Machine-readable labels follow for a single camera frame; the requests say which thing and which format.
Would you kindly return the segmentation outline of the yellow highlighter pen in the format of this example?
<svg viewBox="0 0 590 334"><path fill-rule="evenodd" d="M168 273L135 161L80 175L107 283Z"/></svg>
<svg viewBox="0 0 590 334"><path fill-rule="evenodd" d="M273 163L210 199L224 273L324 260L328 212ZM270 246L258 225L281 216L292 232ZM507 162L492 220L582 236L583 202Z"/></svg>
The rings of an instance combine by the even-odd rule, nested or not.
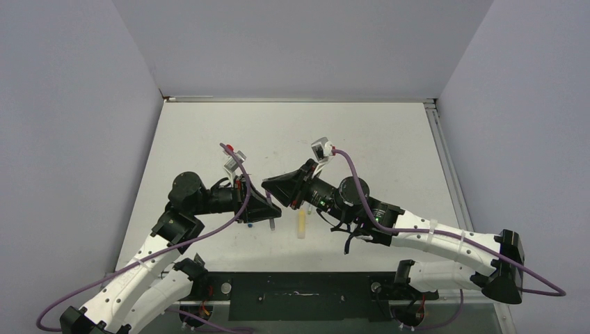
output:
<svg viewBox="0 0 590 334"><path fill-rule="evenodd" d="M297 219L297 238L304 239L306 236L306 216L307 213L305 210L300 210L298 212L298 219Z"/></svg>

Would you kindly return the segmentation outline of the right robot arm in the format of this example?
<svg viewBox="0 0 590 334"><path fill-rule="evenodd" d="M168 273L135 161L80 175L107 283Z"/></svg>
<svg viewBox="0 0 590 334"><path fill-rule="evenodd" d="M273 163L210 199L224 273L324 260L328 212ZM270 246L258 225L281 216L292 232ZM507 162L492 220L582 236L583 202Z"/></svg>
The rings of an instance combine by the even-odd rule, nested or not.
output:
<svg viewBox="0 0 590 334"><path fill-rule="evenodd" d="M349 234L349 239L441 257L439 262L401 261L393 279L399 296L469 289L500 303L522 303L524 252L517 232L484 234L440 224L371 197L359 177L348 176L333 186L320 178L318 166L309 159L298 170L266 178L262 188L286 207L308 203L338 219L332 230Z"/></svg>

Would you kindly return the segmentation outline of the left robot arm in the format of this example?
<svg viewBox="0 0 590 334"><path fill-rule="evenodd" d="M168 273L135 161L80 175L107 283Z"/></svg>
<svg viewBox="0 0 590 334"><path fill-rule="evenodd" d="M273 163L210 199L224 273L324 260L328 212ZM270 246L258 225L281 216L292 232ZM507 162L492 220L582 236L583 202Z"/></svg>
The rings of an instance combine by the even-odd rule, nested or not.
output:
<svg viewBox="0 0 590 334"><path fill-rule="evenodd" d="M129 270L116 276L80 308L60 317L62 333L139 333L176 301L199 299L207 290L207 274L199 257L184 257L188 240L204 230L200 214L232 212L240 223L281 217L280 208L256 189L247 189L243 175L230 186L207 189L194 172L178 175L169 202Z"/></svg>

